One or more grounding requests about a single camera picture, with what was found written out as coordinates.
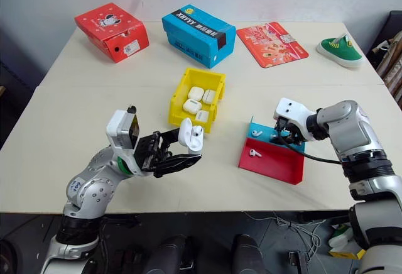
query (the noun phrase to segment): white cable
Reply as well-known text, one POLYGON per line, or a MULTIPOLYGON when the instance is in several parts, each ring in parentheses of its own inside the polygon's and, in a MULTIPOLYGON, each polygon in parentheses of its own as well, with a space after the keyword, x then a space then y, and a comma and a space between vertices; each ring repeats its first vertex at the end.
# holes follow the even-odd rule
POLYGON ((312 258, 314 256, 316 256, 318 262, 321 264, 321 267, 324 270, 324 273, 327 274, 327 271, 326 271, 323 263, 321 262, 320 258, 318 258, 318 256, 316 255, 318 248, 321 247, 321 244, 322 244, 321 237, 316 233, 316 230, 323 222, 325 222, 325 219, 320 222, 309 222, 307 224, 296 224, 294 222, 287 221, 287 220, 281 218, 280 216, 277 216, 275 212, 274 212, 274 215, 276 217, 263 217, 260 219, 251 216, 246 211, 244 211, 244 213, 251 219, 254 219, 255 221, 265 221, 267 219, 274 219, 274 220, 276 220, 276 224, 278 225, 278 227, 288 227, 293 232, 296 232, 299 235, 299 237, 301 238, 301 240, 303 241, 303 243, 305 244, 306 249, 308 250, 308 252, 307 252, 308 262, 310 262, 312 260, 312 258), (312 231, 309 231, 305 228, 305 226, 315 226, 315 227, 313 228, 312 231), (310 237, 311 244, 309 244, 308 242, 306 242, 304 240, 302 233, 307 234, 310 237))

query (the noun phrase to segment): blue shoe box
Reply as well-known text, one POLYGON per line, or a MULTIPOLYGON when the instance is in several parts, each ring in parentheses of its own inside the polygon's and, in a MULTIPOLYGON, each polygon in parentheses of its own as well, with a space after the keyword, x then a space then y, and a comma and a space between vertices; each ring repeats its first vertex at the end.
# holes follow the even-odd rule
POLYGON ((187 5, 162 17, 171 45, 208 68, 233 52, 235 26, 187 5))

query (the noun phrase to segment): sneaker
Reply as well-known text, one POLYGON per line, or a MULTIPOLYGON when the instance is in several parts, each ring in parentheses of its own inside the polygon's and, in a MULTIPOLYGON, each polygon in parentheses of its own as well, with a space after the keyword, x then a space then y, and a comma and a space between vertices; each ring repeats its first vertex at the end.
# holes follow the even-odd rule
POLYGON ((328 240, 328 244, 332 248, 341 248, 346 246, 350 239, 353 238, 353 230, 346 225, 340 225, 331 238, 328 240))
POLYGON ((364 62, 364 58, 353 47, 346 33, 338 38, 321 41, 316 50, 343 67, 356 68, 364 62))

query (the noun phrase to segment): red shoe box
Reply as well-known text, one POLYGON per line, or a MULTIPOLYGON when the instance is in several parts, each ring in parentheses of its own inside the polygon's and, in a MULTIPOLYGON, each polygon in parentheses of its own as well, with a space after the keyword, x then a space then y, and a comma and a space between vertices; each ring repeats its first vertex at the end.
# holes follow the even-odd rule
POLYGON ((144 24, 113 3, 81 14, 75 22, 114 62, 120 62, 149 45, 144 24))

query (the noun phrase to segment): cartoon print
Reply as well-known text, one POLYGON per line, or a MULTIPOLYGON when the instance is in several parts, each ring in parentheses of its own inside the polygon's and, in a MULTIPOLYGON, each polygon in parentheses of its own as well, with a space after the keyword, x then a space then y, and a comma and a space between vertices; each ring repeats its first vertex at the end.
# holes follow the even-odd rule
POLYGON ((102 27, 106 27, 120 23, 120 19, 114 14, 108 14, 105 19, 98 19, 98 22, 102 27))
POLYGON ((270 37, 270 36, 276 36, 275 35, 275 32, 273 32, 273 31, 271 31, 271 30, 268 30, 268 29, 266 29, 266 28, 261 28, 261 31, 266 35, 266 36, 268 36, 268 37, 270 37))
POLYGON ((279 40, 273 40, 261 49, 262 56, 270 59, 273 63, 285 63, 299 59, 299 57, 291 53, 284 44, 279 40))

